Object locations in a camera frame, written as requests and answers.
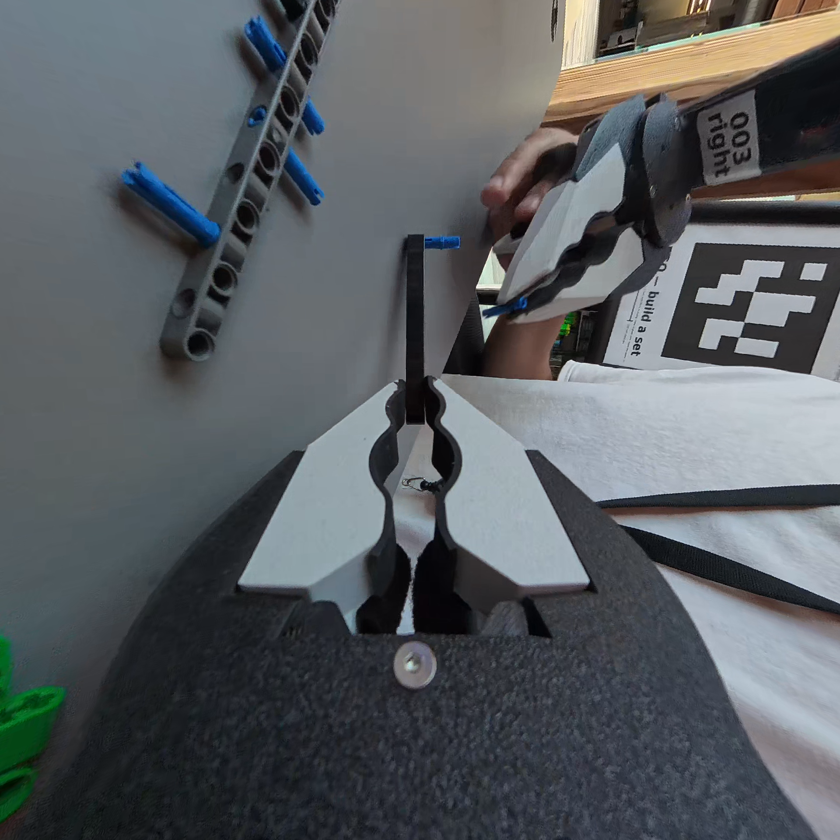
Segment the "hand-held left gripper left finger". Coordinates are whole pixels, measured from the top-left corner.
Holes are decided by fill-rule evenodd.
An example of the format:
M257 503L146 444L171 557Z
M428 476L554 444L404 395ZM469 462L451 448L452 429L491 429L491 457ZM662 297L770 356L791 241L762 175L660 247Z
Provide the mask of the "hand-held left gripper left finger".
M405 412L405 382L389 383L307 446L239 590L330 602L358 633L396 632L411 564L385 483Z

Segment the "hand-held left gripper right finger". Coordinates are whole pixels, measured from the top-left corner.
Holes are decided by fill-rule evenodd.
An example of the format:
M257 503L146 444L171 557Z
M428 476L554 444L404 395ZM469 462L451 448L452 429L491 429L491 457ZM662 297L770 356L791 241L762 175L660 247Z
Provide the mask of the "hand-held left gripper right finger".
M423 385L442 480L415 569L415 630L469 634L499 604L583 592L588 575L525 447L442 380Z

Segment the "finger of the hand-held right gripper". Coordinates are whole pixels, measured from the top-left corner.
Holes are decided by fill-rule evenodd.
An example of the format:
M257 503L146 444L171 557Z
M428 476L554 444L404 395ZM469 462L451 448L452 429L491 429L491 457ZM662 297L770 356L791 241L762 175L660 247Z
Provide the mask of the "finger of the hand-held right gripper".
M585 236L597 236L608 228L625 226L597 225L595 230L587 227ZM637 273L645 265L648 247L645 240L639 237L634 226L628 226L635 232L635 273ZM512 261L524 235L518 238L510 234L506 235L500 241L500 257L510 257ZM514 319L524 319L525 322L538 322L601 303L630 278L583 277L582 275L583 270L577 269L575 272L566 270L564 277L505 276L500 290L500 304L522 296L527 297L527 310L518 313L517 317L510 316Z
M585 236L597 217L614 214L623 203L627 172L618 143L578 182L552 189L521 240L506 277L565 277L583 270L583 277L634 277L635 232L609 227Z

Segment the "black lego beam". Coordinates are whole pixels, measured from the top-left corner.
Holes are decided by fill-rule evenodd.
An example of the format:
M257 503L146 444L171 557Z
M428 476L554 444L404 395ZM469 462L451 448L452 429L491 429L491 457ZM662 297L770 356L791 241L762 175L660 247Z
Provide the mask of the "black lego beam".
M425 236L406 237L406 423L424 425L425 351L424 351L424 251Z

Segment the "person's right forearm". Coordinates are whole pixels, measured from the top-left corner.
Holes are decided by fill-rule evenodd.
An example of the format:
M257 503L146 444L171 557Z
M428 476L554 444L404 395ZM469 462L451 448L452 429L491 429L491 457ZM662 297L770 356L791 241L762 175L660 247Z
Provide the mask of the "person's right forearm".
M551 381L550 355L564 316L538 322L499 316L486 340L480 374L496 379Z

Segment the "grey lego beam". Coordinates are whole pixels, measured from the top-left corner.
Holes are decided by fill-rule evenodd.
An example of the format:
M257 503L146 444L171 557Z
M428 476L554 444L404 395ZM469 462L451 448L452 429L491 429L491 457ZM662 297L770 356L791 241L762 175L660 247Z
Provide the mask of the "grey lego beam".
M286 66L277 74L266 69L248 105L207 213L220 226L220 237L187 263L161 332L165 356L198 362L216 349L271 194L285 173L287 147L294 149L294 140L307 131L302 107L311 97L312 79L339 5L307 2L290 22L290 45L277 40L287 53Z

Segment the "long blue lego pin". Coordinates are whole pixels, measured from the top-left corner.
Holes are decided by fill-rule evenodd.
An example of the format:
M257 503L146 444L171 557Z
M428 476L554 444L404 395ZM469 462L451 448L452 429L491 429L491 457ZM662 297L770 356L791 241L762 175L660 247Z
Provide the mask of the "long blue lego pin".
M122 171L121 177L124 185L134 194L152 205L203 248L209 249L219 240L220 226L199 212L145 164L136 161L132 167Z

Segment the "person's right hand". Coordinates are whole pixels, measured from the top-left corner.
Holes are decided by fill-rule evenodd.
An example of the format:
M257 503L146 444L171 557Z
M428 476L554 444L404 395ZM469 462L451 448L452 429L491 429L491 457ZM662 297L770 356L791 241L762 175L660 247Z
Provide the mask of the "person's right hand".
M543 198L570 178L578 140L563 129L539 128L500 164L480 195L495 241L529 224Z

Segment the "thick wooden beam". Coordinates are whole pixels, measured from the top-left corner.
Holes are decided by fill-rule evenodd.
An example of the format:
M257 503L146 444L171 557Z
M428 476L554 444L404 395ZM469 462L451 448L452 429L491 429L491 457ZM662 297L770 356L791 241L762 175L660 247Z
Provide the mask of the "thick wooden beam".
M638 93L703 98L838 35L835 8L563 69L542 123L583 124Z

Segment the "framed black-and-white marker sign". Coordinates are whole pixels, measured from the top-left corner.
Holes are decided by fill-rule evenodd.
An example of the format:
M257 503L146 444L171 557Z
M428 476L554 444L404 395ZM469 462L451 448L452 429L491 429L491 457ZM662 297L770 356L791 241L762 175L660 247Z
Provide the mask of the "framed black-and-white marker sign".
M654 278L602 305L586 360L753 366L838 382L838 201L693 206Z

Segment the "person's white shirt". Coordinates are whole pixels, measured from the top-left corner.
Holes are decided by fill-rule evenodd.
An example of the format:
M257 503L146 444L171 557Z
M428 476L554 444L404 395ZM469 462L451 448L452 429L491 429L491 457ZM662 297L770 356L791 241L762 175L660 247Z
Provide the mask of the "person's white shirt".
M838 838L838 384L759 368L456 377L591 586L436 645L399 838Z

